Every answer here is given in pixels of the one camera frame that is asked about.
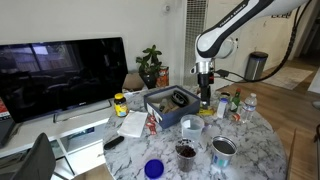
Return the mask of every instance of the television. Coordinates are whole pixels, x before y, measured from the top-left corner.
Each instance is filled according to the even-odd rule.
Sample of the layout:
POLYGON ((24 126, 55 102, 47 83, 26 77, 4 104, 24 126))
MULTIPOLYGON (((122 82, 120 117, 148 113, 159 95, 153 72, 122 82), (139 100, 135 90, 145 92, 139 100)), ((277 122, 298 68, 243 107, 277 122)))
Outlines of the television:
POLYGON ((0 45, 0 97, 16 123, 113 98, 127 73, 120 37, 0 45))

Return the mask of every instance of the laptop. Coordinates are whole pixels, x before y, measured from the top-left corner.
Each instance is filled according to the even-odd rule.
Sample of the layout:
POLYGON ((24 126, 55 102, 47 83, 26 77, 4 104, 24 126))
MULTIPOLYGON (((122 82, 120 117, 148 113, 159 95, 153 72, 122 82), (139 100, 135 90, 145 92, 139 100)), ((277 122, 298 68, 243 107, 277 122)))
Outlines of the laptop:
POLYGON ((15 124, 8 109, 0 98, 0 148, 7 144, 15 124))

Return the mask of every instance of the marble table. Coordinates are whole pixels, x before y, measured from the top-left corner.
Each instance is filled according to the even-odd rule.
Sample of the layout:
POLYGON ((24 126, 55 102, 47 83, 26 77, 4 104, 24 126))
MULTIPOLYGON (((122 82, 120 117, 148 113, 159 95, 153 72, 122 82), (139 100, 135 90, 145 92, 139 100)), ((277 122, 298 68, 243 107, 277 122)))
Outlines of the marble table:
MULTIPOLYGON (((183 88, 196 92, 195 87, 183 88)), ((127 97, 129 108, 145 112, 143 95, 149 92, 127 97)), ((215 101, 218 92, 212 94, 212 101, 215 101)), ((213 116, 202 118, 211 126, 202 133, 199 153, 189 173, 180 171, 177 166, 175 143, 181 138, 181 125, 178 123, 164 130, 158 126, 157 135, 150 135, 149 129, 144 127, 140 138, 125 138, 115 148, 104 151, 111 175, 114 179, 147 179, 144 165, 149 159, 159 158, 165 167, 160 179, 285 179, 287 160, 284 148, 276 132, 259 113, 255 112, 252 121, 244 124, 214 119, 213 116), (212 139, 217 135, 228 137, 238 148, 225 169, 211 165, 212 139)), ((104 143, 117 136, 122 121, 123 118, 115 114, 111 116, 106 125, 104 143)))

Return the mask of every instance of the napkin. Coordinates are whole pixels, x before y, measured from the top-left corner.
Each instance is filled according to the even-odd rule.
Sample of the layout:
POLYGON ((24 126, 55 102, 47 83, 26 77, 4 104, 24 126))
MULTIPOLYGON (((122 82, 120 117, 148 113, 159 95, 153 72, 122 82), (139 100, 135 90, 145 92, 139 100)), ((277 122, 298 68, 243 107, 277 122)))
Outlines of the napkin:
POLYGON ((117 131, 120 136, 135 137, 141 136, 143 126, 146 122, 148 113, 130 111, 120 129, 117 131))

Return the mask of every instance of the white robotic arm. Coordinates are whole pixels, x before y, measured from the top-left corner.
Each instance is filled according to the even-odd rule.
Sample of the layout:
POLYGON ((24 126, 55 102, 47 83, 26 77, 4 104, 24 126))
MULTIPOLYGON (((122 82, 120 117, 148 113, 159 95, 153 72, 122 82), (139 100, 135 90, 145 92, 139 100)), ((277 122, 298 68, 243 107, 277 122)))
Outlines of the white robotic arm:
POLYGON ((201 101, 209 105, 210 86, 213 83, 211 61, 223 52, 220 48, 226 38, 249 20, 285 14, 308 0, 244 0, 215 26, 201 33, 195 44, 196 65, 191 70, 198 74, 201 101))

